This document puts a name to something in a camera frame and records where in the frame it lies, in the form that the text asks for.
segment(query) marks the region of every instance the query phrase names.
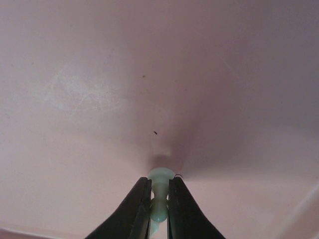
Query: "white plastic object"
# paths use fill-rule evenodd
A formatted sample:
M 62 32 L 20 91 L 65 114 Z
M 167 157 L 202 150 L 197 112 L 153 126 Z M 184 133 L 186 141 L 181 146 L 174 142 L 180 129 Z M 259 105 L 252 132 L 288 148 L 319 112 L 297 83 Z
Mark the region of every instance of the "white plastic object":
M 164 222 L 168 217 L 167 204 L 169 180 L 175 173 L 168 168 L 154 168 L 148 175 L 152 180 L 154 198 L 151 200 L 151 219 L 154 222 Z

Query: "pink surface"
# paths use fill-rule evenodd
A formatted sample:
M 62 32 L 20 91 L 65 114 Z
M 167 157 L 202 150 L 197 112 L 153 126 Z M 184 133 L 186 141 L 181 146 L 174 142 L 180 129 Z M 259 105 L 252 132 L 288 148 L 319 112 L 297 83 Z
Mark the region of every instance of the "pink surface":
M 319 1 L 0 3 L 0 227 L 83 238 L 168 166 L 228 239 L 318 233 Z

